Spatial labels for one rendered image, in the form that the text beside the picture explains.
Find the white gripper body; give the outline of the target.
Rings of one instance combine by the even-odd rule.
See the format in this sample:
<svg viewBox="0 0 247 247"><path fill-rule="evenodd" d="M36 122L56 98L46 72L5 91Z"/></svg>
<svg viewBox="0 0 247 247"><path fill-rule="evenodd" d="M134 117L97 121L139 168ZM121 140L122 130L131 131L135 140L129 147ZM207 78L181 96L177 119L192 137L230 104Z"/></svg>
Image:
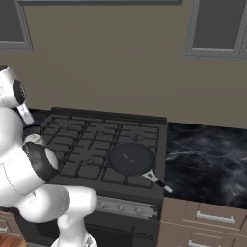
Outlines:
<svg viewBox="0 0 247 247"><path fill-rule="evenodd" d="M32 114L30 113L27 105L25 103L19 105L17 107L17 111L20 114L22 120L27 124L32 124L34 122L34 118Z"/></svg>

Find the black gas stove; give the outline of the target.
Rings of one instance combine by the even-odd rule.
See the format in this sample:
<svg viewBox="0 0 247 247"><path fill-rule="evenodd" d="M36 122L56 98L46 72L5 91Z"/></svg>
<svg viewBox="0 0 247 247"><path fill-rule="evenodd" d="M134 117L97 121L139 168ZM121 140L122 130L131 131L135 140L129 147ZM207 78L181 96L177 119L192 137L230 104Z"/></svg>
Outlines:
<svg viewBox="0 0 247 247"><path fill-rule="evenodd" d="M157 221L163 204L163 189L142 177L126 177L107 164L107 154L119 143L137 142L155 154L153 170L164 179L167 121L163 117L103 113L87 110L53 108L48 114L35 110L34 124L42 128L47 146L59 159L59 173L53 184L93 188L98 202L96 211ZM23 130L23 135L38 133L37 127ZM125 206L120 212L117 205ZM137 215L135 207L143 209Z"/></svg>

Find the brown drawer front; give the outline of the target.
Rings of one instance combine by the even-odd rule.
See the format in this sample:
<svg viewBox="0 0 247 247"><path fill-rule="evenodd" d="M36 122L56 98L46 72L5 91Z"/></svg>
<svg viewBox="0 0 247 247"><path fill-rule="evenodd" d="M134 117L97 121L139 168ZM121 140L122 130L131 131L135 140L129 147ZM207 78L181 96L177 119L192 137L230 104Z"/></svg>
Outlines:
<svg viewBox="0 0 247 247"><path fill-rule="evenodd" d="M0 210L0 228L5 228L5 227L8 227L8 231L7 232L0 231L0 234L23 239L22 232L19 226L17 225L14 216L10 212Z"/></svg>
<svg viewBox="0 0 247 247"><path fill-rule="evenodd" d="M235 219L235 224L196 218L197 211L200 211L202 214L215 215L226 218L233 216ZM186 204L183 219L187 222L204 224L210 227L247 234L247 210L245 209L188 202Z"/></svg>
<svg viewBox="0 0 247 247"><path fill-rule="evenodd" d="M212 247L247 247L247 237L209 230L182 227L178 238L178 247L188 247L188 241L210 245Z"/></svg>

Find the black frying pan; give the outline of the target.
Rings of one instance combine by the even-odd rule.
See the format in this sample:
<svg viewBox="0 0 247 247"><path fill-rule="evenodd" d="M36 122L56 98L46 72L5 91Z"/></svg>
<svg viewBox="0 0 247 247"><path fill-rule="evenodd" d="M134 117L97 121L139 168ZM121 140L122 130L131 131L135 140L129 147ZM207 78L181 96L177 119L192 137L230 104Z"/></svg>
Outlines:
<svg viewBox="0 0 247 247"><path fill-rule="evenodd" d="M126 142L117 144L108 152L108 163L118 173L125 176L142 176L172 193L171 187L157 178L153 171L155 155L144 144Z"/></svg>

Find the grey range hood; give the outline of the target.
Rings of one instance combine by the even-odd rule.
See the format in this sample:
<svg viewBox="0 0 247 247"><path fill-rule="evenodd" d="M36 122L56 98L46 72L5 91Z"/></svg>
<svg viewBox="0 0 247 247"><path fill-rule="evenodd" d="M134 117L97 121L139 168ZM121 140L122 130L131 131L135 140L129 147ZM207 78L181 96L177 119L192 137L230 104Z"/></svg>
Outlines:
<svg viewBox="0 0 247 247"><path fill-rule="evenodd" d="M183 0L16 0L30 6L181 6Z"/></svg>

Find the black oven door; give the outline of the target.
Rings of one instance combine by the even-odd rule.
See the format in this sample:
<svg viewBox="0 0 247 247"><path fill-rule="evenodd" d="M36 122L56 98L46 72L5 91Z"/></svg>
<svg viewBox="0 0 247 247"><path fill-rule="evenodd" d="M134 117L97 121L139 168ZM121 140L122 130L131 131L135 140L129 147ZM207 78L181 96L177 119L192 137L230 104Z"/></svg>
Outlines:
<svg viewBox="0 0 247 247"><path fill-rule="evenodd" d="M129 231L133 226L136 233L145 233L154 236L154 240L149 241L123 234L101 234L86 226L88 232L96 240L98 247L156 247L157 245L159 232L159 223L157 221L95 211L85 218L85 224L93 224L125 231Z"/></svg>

